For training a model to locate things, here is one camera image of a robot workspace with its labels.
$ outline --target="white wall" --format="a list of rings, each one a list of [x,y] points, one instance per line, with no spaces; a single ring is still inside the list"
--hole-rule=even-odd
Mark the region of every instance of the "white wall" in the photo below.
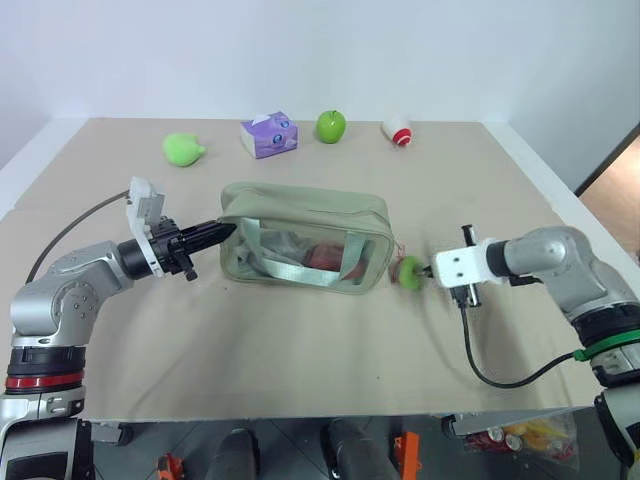
[[[6,4],[0,5],[0,25]],[[34,82],[12,52],[10,29],[0,28],[0,168],[47,123]]]
[[[640,120],[637,0],[8,1],[57,116],[510,119],[571,188]]]

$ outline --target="robotic arm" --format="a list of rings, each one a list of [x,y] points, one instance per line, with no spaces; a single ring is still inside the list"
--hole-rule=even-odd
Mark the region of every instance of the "robotic arm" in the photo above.
[[[184,272],[194,280],[189,255],[235,230],[215,221],[180,230],[161,216],[163,201],[151,184],[134,178],[127,216],[135,238],[73,251],[14,298],[11,360],[0,396],[0,478],[94,478],[90,424],[71,417],[84,409],[85,349],[100,307],[152,274]]]
[[[512,285],[541,281],[585,347],[574,357],[590,361],[607,387],[595,406],[611,449],[631,466],[640,450],[640,302],[629,286],[596,258],[575,228],[541,228],[479,245],[466,237],[466,248],[434,256],[432,275],[443,287],[471,290],[476,283],[505,278]]]

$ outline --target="purple tissue box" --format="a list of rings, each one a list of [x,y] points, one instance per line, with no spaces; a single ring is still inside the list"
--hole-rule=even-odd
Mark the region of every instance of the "purple tissue box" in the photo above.
[[[255,158],[269,157],[298,146],[298,127],[282,112],[259,115],[242,122],[240,140]]]

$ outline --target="bag handle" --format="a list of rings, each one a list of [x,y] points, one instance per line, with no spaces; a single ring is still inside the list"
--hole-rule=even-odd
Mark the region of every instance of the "bag handle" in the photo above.
[[[284,262],[276,262],[264,258],[260,248],[260,220],[243,218],[240,230],[244,235],[247,247],[255,256],[264,270],[274,278],[290,282],[305,283],[319,287],[328,287],[346,277],[358,266],[366,238],[364,235],[347,231],[347,238],[342,253],[342,263],[339,272],[320,270]]]

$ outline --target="transparent cosmetic bag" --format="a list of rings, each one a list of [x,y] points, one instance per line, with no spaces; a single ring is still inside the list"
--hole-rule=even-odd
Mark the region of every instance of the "transparent cosmetic bag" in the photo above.
[[[222,244],[220,263],[240,282],[363,293],[393,255],[387,206],[374,195],[234,183],[222,192],[222,208],[220,221],[238,228]]]

